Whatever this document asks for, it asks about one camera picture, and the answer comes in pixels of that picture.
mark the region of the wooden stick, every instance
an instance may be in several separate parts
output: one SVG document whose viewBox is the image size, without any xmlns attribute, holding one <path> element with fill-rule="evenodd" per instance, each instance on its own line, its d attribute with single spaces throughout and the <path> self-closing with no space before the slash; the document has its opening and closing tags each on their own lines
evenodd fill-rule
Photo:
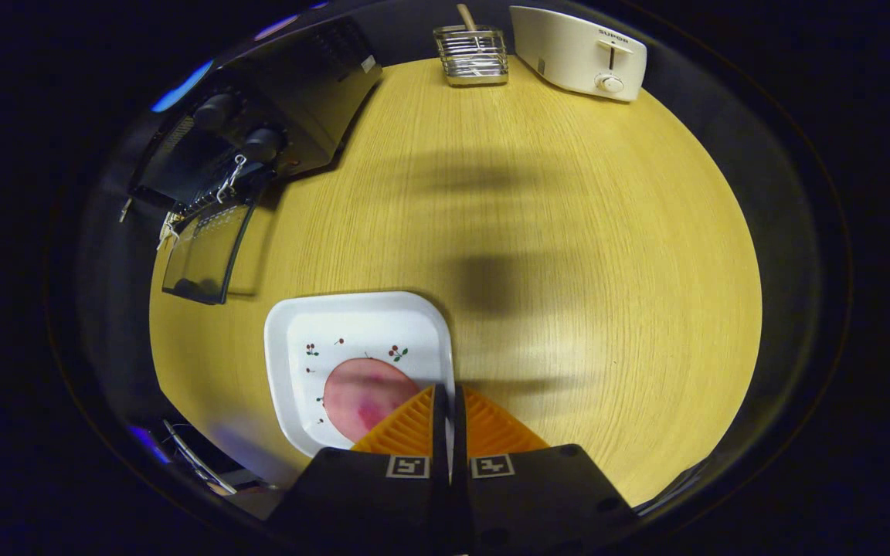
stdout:
<svg viewBox="0 0 890 556">
<path fill-rule="evenodd" d="M 466 22 L 466 29 L 476 31 L 476 22 L 473 21 L 473 14 L 469 13 L 469 8 L 465 4 L 456 4 L 455 7 L 459 8 L 459 15 L 462 15 L 462 21 Z"/>
</svg>

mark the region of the table surface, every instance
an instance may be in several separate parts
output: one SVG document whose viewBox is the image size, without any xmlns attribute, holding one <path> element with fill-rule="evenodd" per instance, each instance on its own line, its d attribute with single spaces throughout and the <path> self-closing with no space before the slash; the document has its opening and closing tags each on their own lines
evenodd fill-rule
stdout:
<svg viewBox="0 0 890 556">
<path fill-rule="evenodd" d="M 263 324 L 279 300 L 406 290 L 439 307 L 455 376 L 551 444 L 575 442 L 628 503 L 713 450 L 755 367 L 760 280 L 730 187 L 647 91 L 573 94 L 518 59 L 457 89 L 437 59 L 385 68 L 335 169 L 266 196 L 223 306 L 160 291 L 160 387 L 236 461 L 290 483 Z"/>
</svg>

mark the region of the wire basket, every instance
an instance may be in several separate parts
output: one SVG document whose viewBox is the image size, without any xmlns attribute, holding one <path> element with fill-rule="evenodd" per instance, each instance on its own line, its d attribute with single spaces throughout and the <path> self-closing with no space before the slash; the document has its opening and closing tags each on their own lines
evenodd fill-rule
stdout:
<svg viewBox="0 0 890 556">
<path fill-rule="evenodd" d="M 484 85 L 508 81 L 504 32 L 490 25 L 465 25 L 434 29 L 438 57 L 449 85 Z"/>
</svg>

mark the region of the oven knob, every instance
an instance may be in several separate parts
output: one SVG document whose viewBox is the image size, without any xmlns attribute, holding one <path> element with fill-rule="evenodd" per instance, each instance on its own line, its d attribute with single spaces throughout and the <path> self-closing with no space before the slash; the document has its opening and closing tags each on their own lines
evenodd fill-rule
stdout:
<svg viewBox="0 0 890 556">
<path fill-rule="evenodd" d="M 218 131 L 236 113 L 237 105 L 236 98 L 229 93 L 215 95 L 195 110 L 195 126 L 202 130 Z"/>
<path fill-rule="evenodd" d="M 243 154 L 251 161 L 266 163 L 272 161 L 284 147 L 286 141 L 282 134 L 261 127 L 248 134 L 243 142 Z"/>
<path fill-rule="evenodd" d="M 606 73 L 597 75 L 596 85 L 607 93 L 619 93 L 624 90 L 624 82 L 619 77 Z"/>
</svg>

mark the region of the square plate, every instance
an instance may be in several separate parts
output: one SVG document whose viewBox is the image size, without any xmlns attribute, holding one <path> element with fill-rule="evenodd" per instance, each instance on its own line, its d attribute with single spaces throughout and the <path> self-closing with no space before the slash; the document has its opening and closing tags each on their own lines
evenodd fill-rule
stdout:
<svg viewBox="0 0 890 556">
<path fill-rule="evenodd" d="M 409 292 L 342 294 L 282 300 L 263 327 L 266 372 L 280 429 L 314 457 L 326 446 L 351 448 L 322 405 L 332 369 L 369 357 L 395 366 L 420 390 L 445 385 L 455 397 L 452 337 L 428 300 Z M 389 354 L 398 346 L 395 355 Z"/>
</svg>

